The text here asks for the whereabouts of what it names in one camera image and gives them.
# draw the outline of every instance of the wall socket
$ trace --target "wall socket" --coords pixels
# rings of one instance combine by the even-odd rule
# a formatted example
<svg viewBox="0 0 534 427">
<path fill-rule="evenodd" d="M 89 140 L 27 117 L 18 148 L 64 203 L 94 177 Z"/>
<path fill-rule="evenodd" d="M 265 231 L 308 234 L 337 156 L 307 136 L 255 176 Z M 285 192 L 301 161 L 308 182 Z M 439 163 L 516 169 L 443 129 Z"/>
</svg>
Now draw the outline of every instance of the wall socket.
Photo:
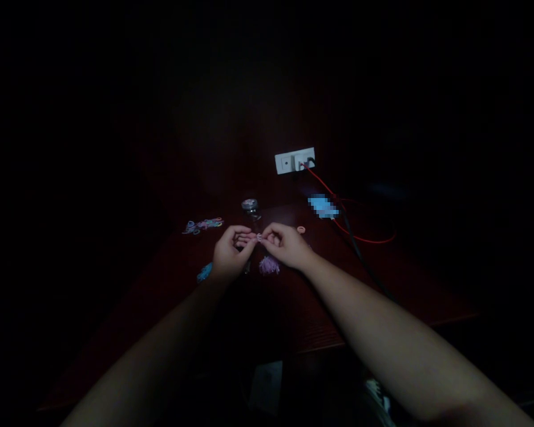
<svg viewBox="0 0 534 427">
<path fill-rule="evenodd" d="M 304 170 L 304 167 L 300 165 L 301 163 L 304 163 L 309 168 L 313 168 L 314 163 L 307 161 L 309 157 L 316 159 L 314 157 L 314 147 L 276 154 L 275 165 L 277 167 L 277 175 Z"/>
</svg>

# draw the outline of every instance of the rubber band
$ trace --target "rubber band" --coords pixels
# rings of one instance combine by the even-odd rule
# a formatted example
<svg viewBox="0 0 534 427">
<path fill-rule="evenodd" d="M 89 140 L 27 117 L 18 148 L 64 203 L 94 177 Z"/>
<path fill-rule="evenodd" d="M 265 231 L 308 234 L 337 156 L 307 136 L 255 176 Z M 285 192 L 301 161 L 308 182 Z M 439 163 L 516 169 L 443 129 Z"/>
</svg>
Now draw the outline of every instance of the rubber band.
<svg viewBox="0 0 534 427">
<path fill-rule="evenodd" d="M 182 231 L 182 234 L 200 234 L 201 230 L 207 230 L 208 227 L 221 227 L 224 225 L 224 220 L 219 216 L 215 219 L 204 219 L 203 221 L 193 222 L 188 221 L 186 229 Z"/>
</svg>

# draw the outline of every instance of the finger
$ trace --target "finger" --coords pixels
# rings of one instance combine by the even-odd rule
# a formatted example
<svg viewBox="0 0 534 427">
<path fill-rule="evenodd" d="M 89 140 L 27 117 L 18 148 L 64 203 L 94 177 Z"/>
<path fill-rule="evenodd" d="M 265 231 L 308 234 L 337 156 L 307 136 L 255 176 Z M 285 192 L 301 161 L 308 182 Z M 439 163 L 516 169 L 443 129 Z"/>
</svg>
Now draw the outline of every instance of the finger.
<svg viewBox="0 0 534 427">
<path fill-rule="evenodd" d="M 255 233 L 236 233 L 236 236 L 237 237 L 242 236 L 242 237 L 254 238 L 254 237 L 257 237 L 257 234 L 255 234 Z"/>
<path fill-rule="evenodd" d="M 277 258 L 277 254 L 279 253 L 279 251 L 281 251 L 281 248 L 277 247 L 274 243 L 270 242 L 269 240 L 265 240 L 265 239 L 261 241 L 261 244 L 265 246 L 265 249 L 267 249 L 267 252 L 269 252 L 271 255 Z"/>
<path fill-rule="evenodd" d="M 251 256 L 251 253 L 253 252 L 253 249 L 255 248 L 255 244 L 257 243 L 257 239 L 253 239 L 249 243 L 246 243 L 246 246 L 243 248 L 243 250 L 239 253 L 238 257 L 244 259 L 247 261 L 249 257 Z"/>
<path fill-rule="evenodd" d="M 275 232 L 277 234 L 284 235 L 286 230 L 289 228 L 290 227 L 283 224 L 279 224 L 278 222 L 271 222 L 271 224 L 269 224 L 267 228 L 265 228 L 265 231 L 262 234 L 267 235 L 272 232 Z"/>
<path fill-rule="evenodd" d="M 251 228 L 244 227 L 243 225 L 230 225 L 225 231 L 224 235 L 220 238 L 223 241 L 230 241 L 236 236 L 236 233 L 250 233 Z"/>
</svg>

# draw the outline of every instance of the glass jar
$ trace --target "glass jar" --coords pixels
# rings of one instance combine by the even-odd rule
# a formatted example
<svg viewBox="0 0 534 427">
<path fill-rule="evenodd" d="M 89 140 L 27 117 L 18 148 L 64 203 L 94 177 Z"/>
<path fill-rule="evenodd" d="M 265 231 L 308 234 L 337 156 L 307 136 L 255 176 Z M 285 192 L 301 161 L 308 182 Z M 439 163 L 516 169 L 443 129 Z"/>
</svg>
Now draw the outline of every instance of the glass jar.
<svg viewBox="0 0 534 427">
<path fill-rule="evenodd" d="M 251 218 L 252 221 L 257 221 L 261 218 L 259 213 L 259 205 L 255 199 L 247 199 L 241 202 L 241 207 L 243 212 L 245 212 L 248 218 Z"/>
</svg>

